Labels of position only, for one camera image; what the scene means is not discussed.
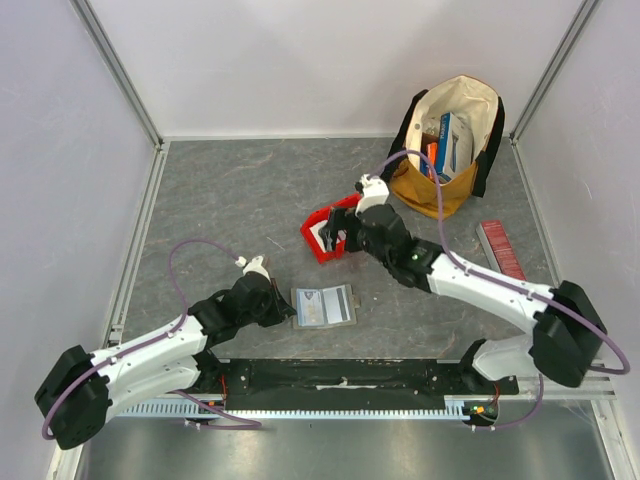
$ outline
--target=canvas bag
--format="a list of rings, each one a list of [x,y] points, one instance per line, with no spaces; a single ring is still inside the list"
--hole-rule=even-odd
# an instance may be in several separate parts
[[[469,198],[484,196],[486,181],[498,153],[504,129],[502,99],[490,86],[465,75],[447,80],[413,97],[389,156],[404,149],[420,150],[422,124],[452,112],[473,133],[474,161],[450,182],[442,185],[445,218],[454,214]],[[411,208],[438,218],[436,186],[409,162],[407,156],[390,163],[380,177]]]

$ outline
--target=black bag handle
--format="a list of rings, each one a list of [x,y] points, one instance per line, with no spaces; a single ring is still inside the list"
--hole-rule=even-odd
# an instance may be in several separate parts
[[[502,98],[498,97],[498,111],[496,112],[496,119],[493,122],[491,135],[487,142],[487,148],[484,152],[480,152],[480,155],[476,158],[478,171],[476,172],[476,179],[473,182],[473,189],[471,190],[471,195],[474,197],[484,197],[484,192],[487,189],[487,177],[489,176],[491,167],[493,167],[493,162],[498,154],[498,148],[500,148],[503,131],[504,105],[502,104]]]
[[[404,142],[407,138],[407,130],[410,127],[409,124],[411,123],[411,118],[413,117],[413,111],[416,109],[416,105],[418,104],[418,102],[427,94],[428,91],[429,90],[422,90],[411,100],[409,110],[407,110],[407,113],[402,120],[402,125],[400,125],[400,130],[398,130],[398,135],[396,135],[396,138],[394,138],[393,142],[391,143],[388,157],[404,149]],[[487,188],[487,177],[489,176],[491,167],[493,167],[493,162],[496,159],[498,148],[500,147],[500,141],[502,140],[503,131],[504,105],[502,104],[502,98],[498,97],[498,111],[496,112],[496,119],[493,122],[491,135],[489,136],[489,141],[487,142],[487,148],[484,152],[480,152],[480,155],[478,155],[478,157],[476,158],[478,171],[476,173],[476,179],[473,183],[473,189],[471,191],[471,195],[475,197],[484,196],[484,192]],[[380,178],[389,183],[391,181],[391,177],[393,177],[393,173],[398,169],[400,163],[406,158],[406,156],[401,157],[387,165],[380,175]]]

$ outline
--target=white wall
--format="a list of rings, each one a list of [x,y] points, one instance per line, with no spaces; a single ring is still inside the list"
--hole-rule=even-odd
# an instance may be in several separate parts
[[[520,143],[561,276],[585,288],[631,361],[632,374],[619,378],[615,386],[636,447],[640,446],[638,13],[637,0],[601,2]]]
[[[92,0],[167,136],[397,131],[467,73],[511,128],[579,0]]]
[[[68,1],[0,10],[0,468],[38,479],[33,396],[63,350],[100,345],[153,153]]]

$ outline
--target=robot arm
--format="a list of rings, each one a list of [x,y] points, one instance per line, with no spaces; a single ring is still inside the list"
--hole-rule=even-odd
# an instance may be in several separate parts
[[[343,232],[347,251],[364,250],[400,284],[473,304],[522,330],[514,338],[481,339],[471,345],[461,361],[469,388],[538,372],[562,385],[580,386],[602,340],[545,302],[568,307],[606,333],[578,285],[565,281],[553,289],[515,280],[455,253],[452,260],[442,246],[409,233],[402,218],[385,203],[389,191],[378,177],[363,176],[356,189],[362,195],[357,207],[332,210],[319,232],[325,248],[334,248]]]
[[[93,437],[109,420],[143,400],[193,386],[215,384],[222,365],[211,347],[232,339],[251,323],[269,327],[294,310],[256,257],[230,290],[196,303],[178,330],[180,318],[146,335],[86,353],[77,345],[65,351],[35,395],[46,417],[61,394],[81,375],[107,360],[60,404],[50,429],[60,448]]]

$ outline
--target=red book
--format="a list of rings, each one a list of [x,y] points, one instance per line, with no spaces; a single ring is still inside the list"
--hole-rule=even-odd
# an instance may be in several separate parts
[[[526,280],[500,220],[482,222],[476,231],[493,270],[518,280]]]

